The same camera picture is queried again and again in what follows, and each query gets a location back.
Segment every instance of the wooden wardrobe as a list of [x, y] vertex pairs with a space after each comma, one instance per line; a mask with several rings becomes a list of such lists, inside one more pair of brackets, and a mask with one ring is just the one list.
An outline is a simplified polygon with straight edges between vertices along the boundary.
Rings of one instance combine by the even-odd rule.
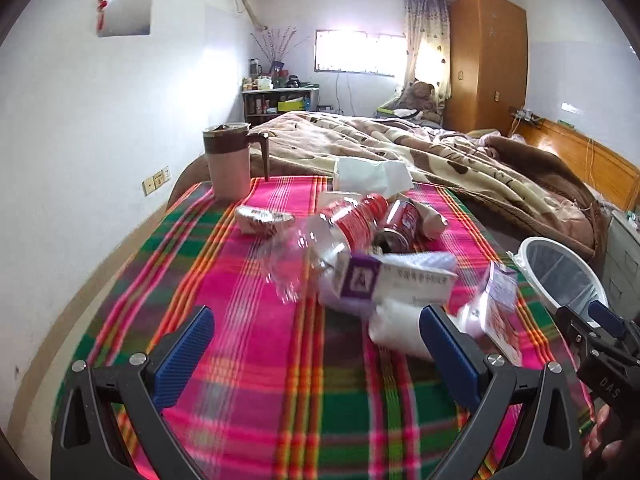
[[527, 13], [507, 0], [458, 0], [449, 9], [451, 99], [444, 126], [509, 133], [509, 107], [527, 92]]

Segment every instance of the screw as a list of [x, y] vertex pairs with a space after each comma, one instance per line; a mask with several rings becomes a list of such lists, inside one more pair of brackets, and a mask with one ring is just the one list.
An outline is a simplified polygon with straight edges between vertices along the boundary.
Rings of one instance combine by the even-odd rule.
[[142, 352], [137, 352], [129, 358], [129, 364], [134, 366], [140, 366], [145, 361], [146, 361], [146, 355], [143, 354]]
[[555, 361], [551, 361], [546, 365], [546, 367], [549, 368], [549, 371], [555, 374], [559, 374], [562, 371], [562, 365], [560, 363], [556, 363]]
[[75, 372], [81, 372], [86, 368], [86, 363], [80, 359], [71, 365], [71, 369]]
[[502, 366], [504, 364], [504, 357], [502, 357], [500, 354], [491, 354], [489, 355], [487, 360], [492, 366]]

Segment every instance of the human hand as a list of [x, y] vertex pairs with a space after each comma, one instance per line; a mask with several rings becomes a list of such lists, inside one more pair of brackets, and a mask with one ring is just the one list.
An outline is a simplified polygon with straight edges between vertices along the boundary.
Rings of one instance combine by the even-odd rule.
[[[605, 404], [598, 412], [596, 425], [591, 430], [591, 433], [589, 434], [589, 441], [586, 446], [584, 446], [585, 457], [588, 457], [592, 452], [596, 451], [602, 444], [602, 427], [609, 420], [610, 412], [611, 408], [607, 404]], [[622, 447], [621, 440], [611, 442], [602, 451], [602, 459], [605, 462], [609, 462], [620, 452], [620, 447]]]

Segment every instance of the floral curtain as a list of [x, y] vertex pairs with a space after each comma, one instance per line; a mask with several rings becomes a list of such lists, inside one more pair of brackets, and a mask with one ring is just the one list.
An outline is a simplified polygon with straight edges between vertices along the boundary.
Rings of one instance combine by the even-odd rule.
[[415, 79], [435, 88], [438, 110], [451, 97], [449, 3], [446, 0], [404, 0], [407, 66], [404, 88]]

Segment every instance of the wall socket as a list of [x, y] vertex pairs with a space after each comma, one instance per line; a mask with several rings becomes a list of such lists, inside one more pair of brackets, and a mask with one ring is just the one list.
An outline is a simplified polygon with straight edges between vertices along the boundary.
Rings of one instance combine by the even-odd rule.
[[142, 191], [145, 193], [145, 196], [148, 196], [151, 193], [153, 193], [156, 189], [158, 189], [159, 187], [169, 182], [170, 180], [171, 180], [171, 171], [169, 170], [169, 167], [166, 166], [165, 168], [162, 168], [162, 170], [158, 171], [153, 176], [150, 176], [149, 178], [145, 179], [145, 181], [142, 183]]

